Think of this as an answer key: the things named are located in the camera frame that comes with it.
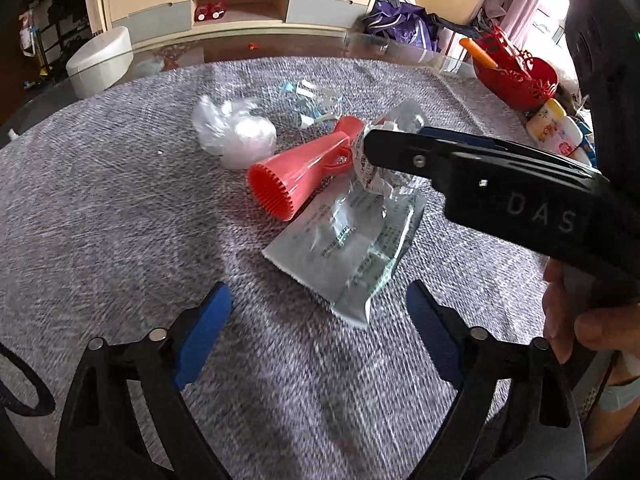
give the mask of human hand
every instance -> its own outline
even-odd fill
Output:
[[[596,308],[572,322],[564,289],[562,263],[550,259],[543,279],[549,282],[542,297],[545,313],[543,335],[551,343],[558,361],[571,356],[575,339],[591,350],[622,350],[640,358],[640,304]]]

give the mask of red basket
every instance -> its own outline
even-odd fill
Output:
[[[478,79],[513,110],[537,110],[556,94],[558,74],[553,67],[514,47],[499,27],[476,41],[504,69],[492,70],[474,63]]]

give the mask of red plastic funnel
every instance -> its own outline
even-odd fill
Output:
[[[249,189],[270,214],[289,221],[325,177],[353,167],[351,142],[364,124],[346,116],[333,133],[256,162],[247,171]],[[340,157],[346,160],[338,162]]]

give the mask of orange pen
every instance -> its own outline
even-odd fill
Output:
[[[498,64],[471,38],[463,38],[460,40],[460,45],[466,48],[471,57],[480,65],[491,70],[498,69]]]

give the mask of purple bag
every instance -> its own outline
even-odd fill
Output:
[[[423,7],[378,0],[363,20],[365,32],[372,36],[390,38],[400,43],[418,46],[424,50],[437,50],[437,26],[433,25]]]

